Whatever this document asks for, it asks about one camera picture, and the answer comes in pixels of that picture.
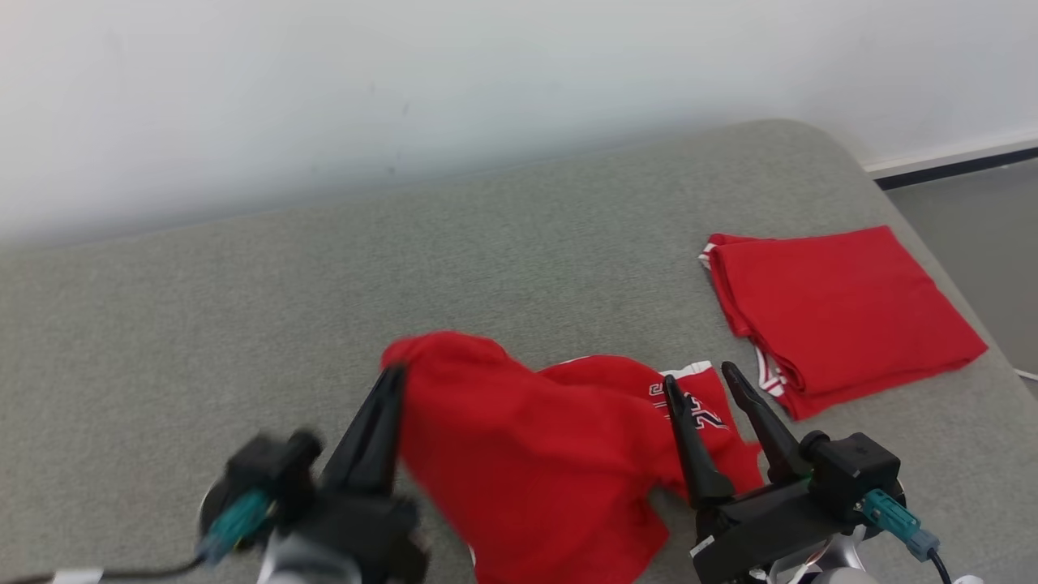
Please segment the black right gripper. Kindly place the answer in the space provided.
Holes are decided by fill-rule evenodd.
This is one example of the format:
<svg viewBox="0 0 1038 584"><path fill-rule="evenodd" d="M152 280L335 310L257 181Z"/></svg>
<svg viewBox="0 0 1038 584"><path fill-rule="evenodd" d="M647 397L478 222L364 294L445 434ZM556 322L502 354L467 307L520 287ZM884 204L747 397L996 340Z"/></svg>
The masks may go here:
<svg viewBox="0 0 1038 584"><path fill-rule="evenodd" d="M734 402L768 462L771 485L735 496L698 435L693 404L663 378L687 499L696 510L691 551L701 583L845 583L861 577L861 481L812 478L800 444L736 363L722 362Z"/></svg>

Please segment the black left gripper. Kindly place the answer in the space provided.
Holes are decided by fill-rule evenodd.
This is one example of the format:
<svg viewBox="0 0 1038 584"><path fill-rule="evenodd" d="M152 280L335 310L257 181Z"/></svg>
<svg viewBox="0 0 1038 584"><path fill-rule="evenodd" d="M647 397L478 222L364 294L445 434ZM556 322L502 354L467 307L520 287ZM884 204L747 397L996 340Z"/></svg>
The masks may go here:
<svg viewBox="0 0 1038 584"><path fill-rule="evenodd" d="M404 404L405 365L394 363L328 458L323 492L289 498L279 515L279 582L425 582L430 553L418 541L418 506L391 496Z"/></svg>

